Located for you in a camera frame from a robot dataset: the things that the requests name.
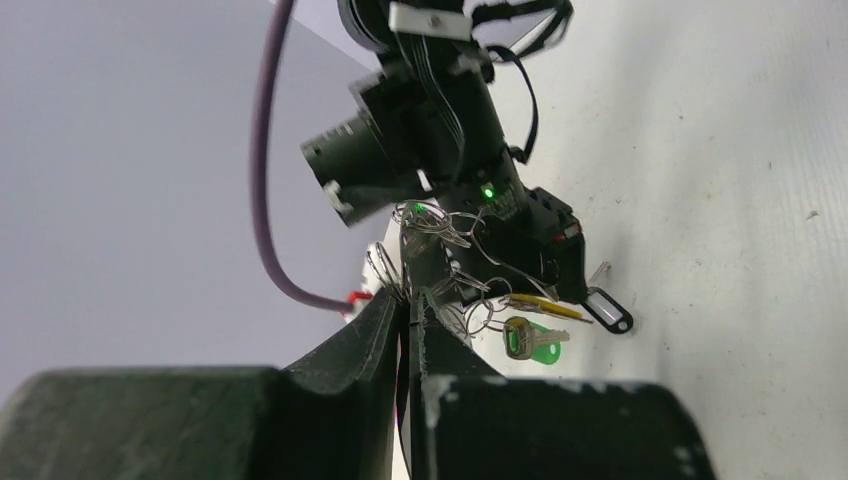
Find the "yellow key tag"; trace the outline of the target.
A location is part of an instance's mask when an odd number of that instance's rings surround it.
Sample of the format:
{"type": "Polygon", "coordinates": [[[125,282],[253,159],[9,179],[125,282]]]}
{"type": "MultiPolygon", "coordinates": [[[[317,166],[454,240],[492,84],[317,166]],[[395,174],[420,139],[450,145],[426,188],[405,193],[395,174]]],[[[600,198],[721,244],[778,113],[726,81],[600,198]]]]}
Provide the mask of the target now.
{"type": "Polygon", "coordinates": [[[583,323],[591,323],[580,312],[550,302],[546,299],[524,294],[508,294],[504,297],[504,304],[512,309],[538,313],[554,318],[575,320],[583,323]]]}

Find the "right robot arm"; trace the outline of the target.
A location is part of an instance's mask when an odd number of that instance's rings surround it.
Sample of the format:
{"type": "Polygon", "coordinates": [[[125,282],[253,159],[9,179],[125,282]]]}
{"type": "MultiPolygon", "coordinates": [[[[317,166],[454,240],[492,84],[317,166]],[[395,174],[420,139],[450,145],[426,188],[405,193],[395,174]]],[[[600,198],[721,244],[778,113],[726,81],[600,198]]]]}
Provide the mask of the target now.
{"type": "Polygon", "coordinates": [[[572,4],[502,1],[465,13],[460,1],[343,1],[339,11],[381,65],[350,87],[357,114],[302,147],[343,223],[433,199],[480,216],[460,254],[473,272],[583,303],[580,223],[569,205],[522,183],[517,168],[538,130],[510,144],[489,92],[497,64],[520,65],[562,39],[572,4]]]}

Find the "green key tag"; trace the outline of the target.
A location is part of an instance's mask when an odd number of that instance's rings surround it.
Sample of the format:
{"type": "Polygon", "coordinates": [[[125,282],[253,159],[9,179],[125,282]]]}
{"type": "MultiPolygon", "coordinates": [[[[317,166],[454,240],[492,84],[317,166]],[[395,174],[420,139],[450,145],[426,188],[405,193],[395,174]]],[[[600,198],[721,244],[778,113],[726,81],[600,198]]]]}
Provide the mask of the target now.
{"type": "Polygon", "coordinates": [[[532,360],[548,366],[559,361],[562,344],[571,338],[565,330],[551,330],[520,316],[510,317],[504,322],[502,337],[510,359],[532,360]]]}

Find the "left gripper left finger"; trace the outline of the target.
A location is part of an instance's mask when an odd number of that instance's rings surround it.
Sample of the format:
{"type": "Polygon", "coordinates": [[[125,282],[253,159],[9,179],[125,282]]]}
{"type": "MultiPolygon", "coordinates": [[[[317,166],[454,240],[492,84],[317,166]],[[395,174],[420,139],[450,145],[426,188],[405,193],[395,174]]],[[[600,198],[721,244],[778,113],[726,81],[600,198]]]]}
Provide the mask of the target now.
{"type": "Polygon", "coordinates": [[[56,369],[1,411],[5,479],[385,479],[398,306],[288,367],[56,369]]]}

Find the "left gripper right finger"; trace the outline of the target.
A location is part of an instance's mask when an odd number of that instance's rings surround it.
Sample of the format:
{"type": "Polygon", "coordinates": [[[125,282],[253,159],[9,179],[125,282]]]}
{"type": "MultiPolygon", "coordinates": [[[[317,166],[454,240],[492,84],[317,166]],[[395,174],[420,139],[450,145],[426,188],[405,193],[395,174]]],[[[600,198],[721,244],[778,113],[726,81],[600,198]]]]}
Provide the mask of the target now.
{"type": "Polygon", "coordinates": [[[639,381],[507,378],[411,302],[409,473],[414,479],[713,479],[677,397],[639,381]]]}

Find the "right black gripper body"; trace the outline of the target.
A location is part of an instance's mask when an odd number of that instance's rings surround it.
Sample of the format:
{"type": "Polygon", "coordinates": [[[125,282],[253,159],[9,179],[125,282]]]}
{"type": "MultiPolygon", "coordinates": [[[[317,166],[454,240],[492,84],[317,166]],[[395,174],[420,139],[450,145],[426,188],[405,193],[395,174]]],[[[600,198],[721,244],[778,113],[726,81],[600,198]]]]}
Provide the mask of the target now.
{"type": "Polygon", "coordinates": [[[448,212],[494,215],[548,246],[560,266],[550,286],[501,266],[472,236],[472,222],[456,221],[471,232],[469,252],[456,258],[473,276],[501,276],[513,291],[548,293],[580,304],[587,297],[585,240],[572,208],[548,191],[525,186],[517,164],[527,151],[509,145],[476,67],[456,68],[439,79],[442,94],[458,117],[465,144],[458,147],[437,103],[400,66],[352,85],[358,113],[305,142],[302,153],[339,217],[354,225],[380,209],[429,195],[448,212]]]}

